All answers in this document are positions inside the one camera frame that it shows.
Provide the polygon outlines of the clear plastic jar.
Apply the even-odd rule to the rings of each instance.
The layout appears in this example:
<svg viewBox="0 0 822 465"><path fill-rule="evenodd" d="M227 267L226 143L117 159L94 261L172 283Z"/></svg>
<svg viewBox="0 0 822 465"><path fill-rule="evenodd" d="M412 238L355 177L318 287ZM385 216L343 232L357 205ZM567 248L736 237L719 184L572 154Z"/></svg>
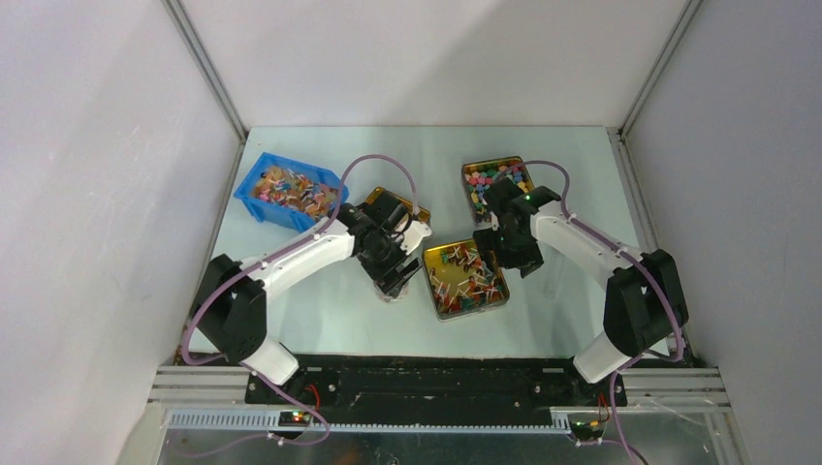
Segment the clear plastic jar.
<svg viewBox="0 0 822 465"><path fill-rule="evenodd" d="M375 286L375 292L376 292L376 296L379 300L381 300L385 303L394 303L394 302L398 302L398 301L400 301L400 300L402 300L402 299L404 299L408 296L409 284L408 283L404 284L399 289L399 291L396 295L385 294L377 286Z"/></svg>

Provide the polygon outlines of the gold tin with lollipops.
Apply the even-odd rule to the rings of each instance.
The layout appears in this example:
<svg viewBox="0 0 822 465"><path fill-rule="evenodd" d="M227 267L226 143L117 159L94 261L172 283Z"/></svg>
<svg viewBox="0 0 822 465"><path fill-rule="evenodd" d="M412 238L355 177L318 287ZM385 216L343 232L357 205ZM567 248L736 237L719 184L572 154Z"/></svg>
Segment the gold tin with lollipops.
<svg viewBox="0 0 822 465"><path fill-rule="evenodd" d="M423 263L440 322L501 307L511 297L495 255L481 250L473 239L427 248Z"/></svg>

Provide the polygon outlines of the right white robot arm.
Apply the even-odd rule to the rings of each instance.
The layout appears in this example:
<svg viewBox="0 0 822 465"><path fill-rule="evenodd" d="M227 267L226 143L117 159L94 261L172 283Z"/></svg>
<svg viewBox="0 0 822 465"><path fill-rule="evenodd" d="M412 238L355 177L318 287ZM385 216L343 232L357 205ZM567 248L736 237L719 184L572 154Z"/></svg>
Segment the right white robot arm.
<svg viewBox="0 0 822 465"><path fill-rule="evenodd" d="M501 177L486 190L490 226L474 232L499 266L526 277L544 263L542 246L553 248L585 271L605 292L603 329L572 357L563 380L567 398L587 405L602 380L657 342L674 336L682 355L681 329L689 319L677 264L666 251L646 253L585 224L568 211L560 194L540 186L523 191Z"/></svg>

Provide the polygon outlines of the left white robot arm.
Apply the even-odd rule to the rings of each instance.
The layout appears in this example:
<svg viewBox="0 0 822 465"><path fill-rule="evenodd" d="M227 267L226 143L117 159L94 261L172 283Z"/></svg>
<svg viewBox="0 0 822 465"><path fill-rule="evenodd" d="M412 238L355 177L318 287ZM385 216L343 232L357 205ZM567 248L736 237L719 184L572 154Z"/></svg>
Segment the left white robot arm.
<svg viewBox="0 0 822 465"><path fill-rule="evenodd" d="M233 364L269 380L269 391L295 403L306 391L297 358L268 333L268 303L321 269L355 258L376 290L396 298L422 262L414 253L430 225L413 207L393 201L336 207L292 242L265 256L235 261L225 254L207 265L181 348L195 330Z"/></svg>

